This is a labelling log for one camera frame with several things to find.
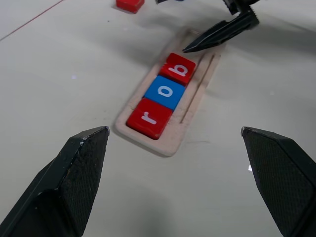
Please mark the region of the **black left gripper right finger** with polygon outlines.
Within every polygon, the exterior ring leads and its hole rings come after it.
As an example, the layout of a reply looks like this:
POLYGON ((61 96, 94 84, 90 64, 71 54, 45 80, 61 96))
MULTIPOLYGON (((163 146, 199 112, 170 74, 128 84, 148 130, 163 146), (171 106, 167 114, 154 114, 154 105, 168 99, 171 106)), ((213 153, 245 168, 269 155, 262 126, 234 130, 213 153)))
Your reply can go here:
POLYGON ((256 186, 283 237, 316 237, 316 162, 292 139, 241 129, 256 186))

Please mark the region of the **blue letter block o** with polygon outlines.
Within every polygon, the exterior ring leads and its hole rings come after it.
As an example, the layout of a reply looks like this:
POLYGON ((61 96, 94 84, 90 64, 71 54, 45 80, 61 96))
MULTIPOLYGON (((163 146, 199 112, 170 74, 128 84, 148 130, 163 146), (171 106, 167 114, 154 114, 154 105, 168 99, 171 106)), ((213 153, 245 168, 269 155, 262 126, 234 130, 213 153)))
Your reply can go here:
POLYGON ((181 84, 165 77, 157 76, 145 92, 144 97, 174 111, 184 92, 185 87, 181 84))

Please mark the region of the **light wooden letter tray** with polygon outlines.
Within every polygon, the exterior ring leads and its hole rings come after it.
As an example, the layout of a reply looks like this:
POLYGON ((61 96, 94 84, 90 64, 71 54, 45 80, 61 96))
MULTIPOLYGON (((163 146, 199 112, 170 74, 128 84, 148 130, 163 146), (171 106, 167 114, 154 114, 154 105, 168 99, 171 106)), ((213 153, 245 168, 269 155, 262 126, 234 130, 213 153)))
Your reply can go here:
POLYGON ((157 62, 153 65, 142 82, 136 87, 135 92, 118 115, 115 121, 115 128, 118 133, 129 138, 132 142, 139 143, 143 147, 159 153, 162 156, 170 157, 176 153, 198 109, 200 101, 209 85, 224 49, 223 46, 217 46, 200 53, 182 53, 182 48, 199 35, 200 32, 196 29, 184 28, 171 40, 170 43, 167 44, 157 62), (158 140, 153 140, 132 128, 129 128, 126 125, 126 121, 142 98, 145 98, 145 92, 153 80, 159 76, 159 71, 170 53, 178 54, 194 62, 196 67, 191 80, 185 87, 185 92, 173 111, 162 135, 158 140))

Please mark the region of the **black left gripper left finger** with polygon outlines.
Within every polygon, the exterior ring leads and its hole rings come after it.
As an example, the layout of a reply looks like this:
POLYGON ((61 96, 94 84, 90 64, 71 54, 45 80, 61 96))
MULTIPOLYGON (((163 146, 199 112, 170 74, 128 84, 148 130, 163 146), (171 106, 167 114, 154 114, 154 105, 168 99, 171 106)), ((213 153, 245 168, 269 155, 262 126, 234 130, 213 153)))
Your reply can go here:
POLYGON ((82 237, 99 188, 107 126, 68 139, 0 224, 0 237, 82 237))

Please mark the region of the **red letter block r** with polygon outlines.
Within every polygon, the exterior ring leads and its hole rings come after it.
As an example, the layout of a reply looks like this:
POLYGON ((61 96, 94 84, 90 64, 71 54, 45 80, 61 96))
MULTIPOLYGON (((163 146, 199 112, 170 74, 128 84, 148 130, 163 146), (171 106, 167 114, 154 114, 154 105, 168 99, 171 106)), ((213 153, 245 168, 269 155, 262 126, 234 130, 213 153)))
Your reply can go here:
POLYGON ((142 98, 126 121, 129 128, 158 140, 173 111, 151 99, 142 98))

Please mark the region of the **red letter block b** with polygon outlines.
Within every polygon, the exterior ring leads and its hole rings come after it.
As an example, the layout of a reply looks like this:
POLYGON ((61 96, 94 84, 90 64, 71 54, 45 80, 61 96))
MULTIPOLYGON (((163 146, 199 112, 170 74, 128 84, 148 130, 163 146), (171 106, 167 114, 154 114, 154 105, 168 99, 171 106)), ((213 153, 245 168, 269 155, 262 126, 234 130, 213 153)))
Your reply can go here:
POLYGON ((159 71, 159 76, 186 87, 195 71, 196 64, 178 54, 170 53, 159 71))

